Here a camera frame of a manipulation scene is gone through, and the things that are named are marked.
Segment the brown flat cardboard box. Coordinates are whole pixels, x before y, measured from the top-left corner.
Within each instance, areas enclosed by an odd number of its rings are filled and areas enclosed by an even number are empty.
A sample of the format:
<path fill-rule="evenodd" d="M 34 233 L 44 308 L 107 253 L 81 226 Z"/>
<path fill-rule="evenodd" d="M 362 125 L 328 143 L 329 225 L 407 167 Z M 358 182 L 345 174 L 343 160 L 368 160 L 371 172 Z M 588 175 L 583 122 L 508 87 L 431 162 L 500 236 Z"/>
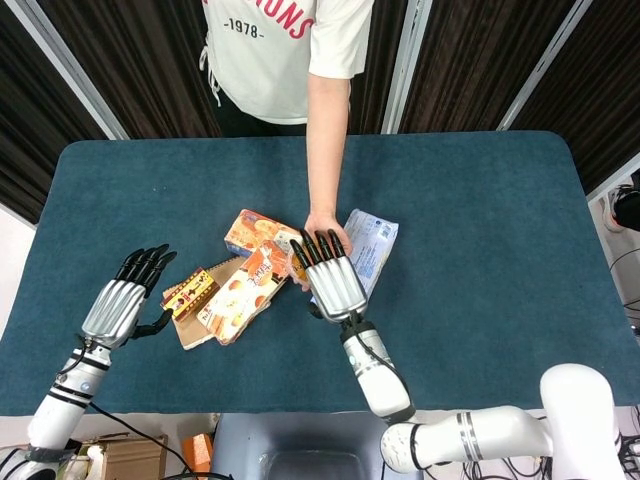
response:
<path fill-rule="evenodd" d="M 238 270 L 244 263 L 244 260 L 244 257 L 234 256 L 222 263 L 206 269 L 208 275 L 212 277 L 216 283 L 216 287 L 214 288 L 215 291 L 222 287 L 224 283 L 231 278 L 234 272 Z M 231 343 L 233 343 L 248 328 L 248 326 L 258 315 L 261 314 L 262 311 L 269 308 L 271 298 L 284 285 L 284 282 L 287 278 L 285 270 L 281 272 L 280 276 L 277 276 L 277 273 L 278 271 L 275 271 L 275 273 L 272 275 L 272 281 L 280 279 L 280 283 L 276 286 L 274 292 L 267 296 L 264 301 L 256 308 L 256 311 L 248 320 L 247 324 L 232 337 L 232 339 L 230 340 Z M 215 333 L 208 330 L 206 326 L 197 319 L 197 312 L 195 310 L 187 313 L 180 321 L 174 320 L 173 324 L 176 329 L 179 341 L 184 350 L 191 350 L 198 345 L 205 343 L 206 341 L 217 338 Z"/>

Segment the person's bare forearm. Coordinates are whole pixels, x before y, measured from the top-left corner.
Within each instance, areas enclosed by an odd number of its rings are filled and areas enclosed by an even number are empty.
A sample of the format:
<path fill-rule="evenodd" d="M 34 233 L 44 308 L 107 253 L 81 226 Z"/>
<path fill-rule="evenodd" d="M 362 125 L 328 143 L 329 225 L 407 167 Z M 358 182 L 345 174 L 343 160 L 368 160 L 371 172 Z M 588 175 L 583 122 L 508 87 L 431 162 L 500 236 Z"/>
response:
<path fill-rule="evenodd" d="M 306 128 L 310 212 L 334 221 L 349 121 L 350 82 L 310 74 Z"/>

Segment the grey metal frame post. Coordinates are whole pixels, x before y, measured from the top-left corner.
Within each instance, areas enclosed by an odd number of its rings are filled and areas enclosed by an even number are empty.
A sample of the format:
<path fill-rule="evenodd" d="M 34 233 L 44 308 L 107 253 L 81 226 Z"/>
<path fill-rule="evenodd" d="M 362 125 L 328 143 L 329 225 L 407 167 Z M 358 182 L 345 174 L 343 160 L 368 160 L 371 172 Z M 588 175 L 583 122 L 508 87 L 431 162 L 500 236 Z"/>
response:
<path fill-rule="evenodd" d="M 129 140 L 126 129 L 37 0 L 3 1 L 105 136 Z"/>
<path fill-rule="evenodd" d="M 496 130 L 509 130 L 517 119 L 531 95 L 534 93 L 544 75 L 547 73 L 557 56 L 579 25 L 582 18 L 590 9 L 594 0 L 575 0 L 567 15 L 559 25 L 538 62 L 532 69 L 526 81 L 518 91 L 514 100 L 500 120 Z"/>
<path fill-rule="evenodd" d="M 408 0 L 393 68 L 381 134 L 397 134 L 434 0 Z"/>

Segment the long orange cake box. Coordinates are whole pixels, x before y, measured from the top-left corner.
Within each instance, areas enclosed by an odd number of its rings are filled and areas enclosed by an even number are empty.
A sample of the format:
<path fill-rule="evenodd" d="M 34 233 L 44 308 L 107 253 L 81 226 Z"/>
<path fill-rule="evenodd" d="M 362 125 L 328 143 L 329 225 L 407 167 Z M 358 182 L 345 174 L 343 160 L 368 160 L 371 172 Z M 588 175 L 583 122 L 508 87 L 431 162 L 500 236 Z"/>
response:
<path fill-rule="evenodd" d="M 263 241 L 197 313 L 197 320 L 221 345 L 235 342 L 286 282 L 286 260 L 277 243 Z"/>

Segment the orange packet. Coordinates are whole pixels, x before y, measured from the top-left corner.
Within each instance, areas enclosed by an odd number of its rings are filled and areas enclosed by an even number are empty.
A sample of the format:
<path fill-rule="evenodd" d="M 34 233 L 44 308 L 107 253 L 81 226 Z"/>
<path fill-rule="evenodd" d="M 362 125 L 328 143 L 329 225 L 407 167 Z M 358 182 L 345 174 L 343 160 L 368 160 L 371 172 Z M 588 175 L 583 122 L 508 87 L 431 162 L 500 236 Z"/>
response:
<path fill-rule="evenodd" d="M 193 471 L 211 469 L 213 443 L 209 433 L 199 433 L 182 440 L 183 457 Z"/>

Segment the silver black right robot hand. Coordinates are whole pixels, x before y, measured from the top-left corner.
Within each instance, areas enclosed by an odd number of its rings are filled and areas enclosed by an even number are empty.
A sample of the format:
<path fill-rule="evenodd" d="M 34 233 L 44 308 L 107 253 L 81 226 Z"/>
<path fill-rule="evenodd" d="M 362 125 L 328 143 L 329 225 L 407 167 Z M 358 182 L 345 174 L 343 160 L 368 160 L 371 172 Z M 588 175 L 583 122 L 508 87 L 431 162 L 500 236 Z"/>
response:
<path fill-rule="evenodd" d="M 324 319 L 342 323 L 362 316 L 368 297 L 337 233 L 304 229 L 301 240 L 292 239 L 292 250 L 305 271 L 310 290 Z"/>

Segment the dark brown curtain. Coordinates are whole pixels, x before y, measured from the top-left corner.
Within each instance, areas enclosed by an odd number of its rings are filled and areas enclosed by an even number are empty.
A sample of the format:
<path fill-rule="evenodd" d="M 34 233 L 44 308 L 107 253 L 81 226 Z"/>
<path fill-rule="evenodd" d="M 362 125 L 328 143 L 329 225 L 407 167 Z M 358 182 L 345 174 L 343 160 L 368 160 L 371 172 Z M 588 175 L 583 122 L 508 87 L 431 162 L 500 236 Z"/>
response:
<path fill-rule="evenodd" d="M 37 0 L 133 139 L 216 137 L 196 0 Z M 402 132 L 490 129 L 570 0 L 436 0 Z M 585 189 L 640 152 L 640 0 L 593 0 L 515 119 L 569 144 Z M 97 122 L 0 0 L 0 203 L 29 221 Z"/>

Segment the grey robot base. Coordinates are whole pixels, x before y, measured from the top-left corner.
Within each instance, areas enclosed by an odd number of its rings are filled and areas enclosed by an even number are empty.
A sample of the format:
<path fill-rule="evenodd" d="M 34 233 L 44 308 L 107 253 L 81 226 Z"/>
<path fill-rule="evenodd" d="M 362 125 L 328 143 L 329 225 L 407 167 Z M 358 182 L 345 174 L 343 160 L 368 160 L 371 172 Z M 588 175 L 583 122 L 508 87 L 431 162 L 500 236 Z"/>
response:
<path fill-rule="evenodd" d="M 225 413 L 211 470 L 234 480 L 392 480 L 371 413 Z"/>

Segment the teal table cloth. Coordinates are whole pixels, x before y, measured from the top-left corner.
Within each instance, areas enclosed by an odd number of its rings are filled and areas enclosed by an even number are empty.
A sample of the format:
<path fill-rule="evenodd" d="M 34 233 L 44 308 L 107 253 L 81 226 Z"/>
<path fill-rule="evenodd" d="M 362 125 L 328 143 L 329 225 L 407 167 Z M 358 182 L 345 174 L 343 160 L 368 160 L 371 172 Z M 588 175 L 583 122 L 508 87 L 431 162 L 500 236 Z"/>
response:
<path fill-rule="evenodd" d="M 177 251 L 141 314 L 153 322 L 164 289 L 227 258 L 245 208 L 304 222 L 301 138 L 68 146 L 0 339 L 0 416 L 35 412 L 127 255 Z M 640 346 L 561 137 L 354 136 L 340 212 L 353 209 L 399 226 L 366 317 L 418 408 L 537 408 L 542 373 L 560 363 L 597 369 L 618 404 L 640 404 Z M 290 284 L 231 345 L 187 351 L 167 327 L 117 349 L 96 401 L 114 413 L 366 406 L 339 329 Z"/>

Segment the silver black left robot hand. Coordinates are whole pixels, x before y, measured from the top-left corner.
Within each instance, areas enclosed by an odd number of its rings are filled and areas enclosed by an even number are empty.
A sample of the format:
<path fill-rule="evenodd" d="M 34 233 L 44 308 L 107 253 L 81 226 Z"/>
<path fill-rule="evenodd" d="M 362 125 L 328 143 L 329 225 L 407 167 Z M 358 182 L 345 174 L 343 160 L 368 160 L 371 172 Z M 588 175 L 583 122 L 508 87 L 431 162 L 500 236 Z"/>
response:
<path fill-rule="evenodd" d="M 113 350 L 130 339 L 158 334 L 172 319 L 164 310 L 158 320 L 140 325 L 139 315 L 167 265 L 177 256 L 163 244 L 129 254 L 115 277 L 99 292 L 83 324 L 88 351 L 98 347 Z"/>

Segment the small yellow red box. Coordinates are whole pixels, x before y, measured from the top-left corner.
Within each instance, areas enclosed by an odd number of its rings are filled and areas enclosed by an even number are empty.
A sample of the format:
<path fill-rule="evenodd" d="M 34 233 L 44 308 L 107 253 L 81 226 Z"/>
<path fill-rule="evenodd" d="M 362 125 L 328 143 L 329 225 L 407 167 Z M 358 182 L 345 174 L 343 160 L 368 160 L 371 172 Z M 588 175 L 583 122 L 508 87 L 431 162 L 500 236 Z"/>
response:
<path fill-rule="evenodd" d="M 172 319 L 180 322 L 206 303 L 219 288 L 206 270 L 198 268 L 162 301 L 161 307 L 171 310 Z"/>

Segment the orange biscuit box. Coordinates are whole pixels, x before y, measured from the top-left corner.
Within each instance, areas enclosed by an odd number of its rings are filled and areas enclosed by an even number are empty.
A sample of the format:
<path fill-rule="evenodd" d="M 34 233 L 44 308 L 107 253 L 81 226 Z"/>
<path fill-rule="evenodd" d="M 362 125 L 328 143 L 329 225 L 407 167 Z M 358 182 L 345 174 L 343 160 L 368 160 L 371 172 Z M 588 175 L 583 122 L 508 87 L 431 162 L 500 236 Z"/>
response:
<path fill-rule="evenodd" d="M 248 257 L 265 241 L 275 242 L 288 254 L 292 239 L 302 241 L 297 230 L 252 210 L 242 209 L 225 235 L 224 242 L 230 252 Z"/>

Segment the white black shoe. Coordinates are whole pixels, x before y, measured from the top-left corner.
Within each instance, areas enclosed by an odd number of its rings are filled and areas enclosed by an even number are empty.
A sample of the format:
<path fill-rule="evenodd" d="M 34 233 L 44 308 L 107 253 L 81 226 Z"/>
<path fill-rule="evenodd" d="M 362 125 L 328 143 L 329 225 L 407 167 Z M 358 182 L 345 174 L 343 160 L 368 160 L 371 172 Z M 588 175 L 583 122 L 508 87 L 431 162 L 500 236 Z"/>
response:
<path fill-rule="evenodd" d="M 630 183 L 620 184 L 607 194 L 602 218 L 611 232 L 640 232 L 640 169 L 631 174 Z"/>

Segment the white printed t-shirt torso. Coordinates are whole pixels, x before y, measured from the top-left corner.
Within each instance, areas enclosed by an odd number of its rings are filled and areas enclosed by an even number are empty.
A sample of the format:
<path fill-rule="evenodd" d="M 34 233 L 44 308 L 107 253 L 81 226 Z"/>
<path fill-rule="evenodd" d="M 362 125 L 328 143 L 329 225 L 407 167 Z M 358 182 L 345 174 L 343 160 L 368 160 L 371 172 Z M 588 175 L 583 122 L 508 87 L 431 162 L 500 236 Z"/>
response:
<path fill-rule="evenodd" d="M 307 80 L 365 69 L 374 0 L 202 0 L 200 67 L 213 94 L 259 120 L 307 120 Z"/>

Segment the person's bare hand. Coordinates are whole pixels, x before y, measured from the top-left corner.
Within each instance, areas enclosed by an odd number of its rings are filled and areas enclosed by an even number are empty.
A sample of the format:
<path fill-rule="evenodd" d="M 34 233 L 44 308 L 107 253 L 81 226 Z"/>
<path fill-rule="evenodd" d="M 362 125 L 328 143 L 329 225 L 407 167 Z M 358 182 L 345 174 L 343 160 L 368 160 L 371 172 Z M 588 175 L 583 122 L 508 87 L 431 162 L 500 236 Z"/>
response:
<path fill-rule="evenodd" d="M 330 212 L 311 212 L 308 215 L 304 229 L 314 241 L 316 248 L 319 248 L 319 244 L 315 233 L 320 232 L 326 239 L 329 239 L 328 231 L 333 230 L 343 245 L 345 253 L 349 255 L 353 250 L 353 245 L 347 232 L 338 223 L 335 215 Z"/>

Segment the white blue plastic package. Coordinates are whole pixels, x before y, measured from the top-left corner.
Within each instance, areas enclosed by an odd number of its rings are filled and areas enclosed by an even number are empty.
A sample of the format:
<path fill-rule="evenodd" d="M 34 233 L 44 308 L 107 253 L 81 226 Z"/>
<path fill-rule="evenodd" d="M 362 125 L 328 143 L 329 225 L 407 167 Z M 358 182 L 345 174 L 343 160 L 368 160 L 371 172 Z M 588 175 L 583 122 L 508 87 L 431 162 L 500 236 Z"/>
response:
<path fill-rule="evenodd" d="M 354 209 L 344 229 L 352 243 L 349 257 L 354 270 L 367 296 L 371 297 L 393 249 L 399 224 Z"/>

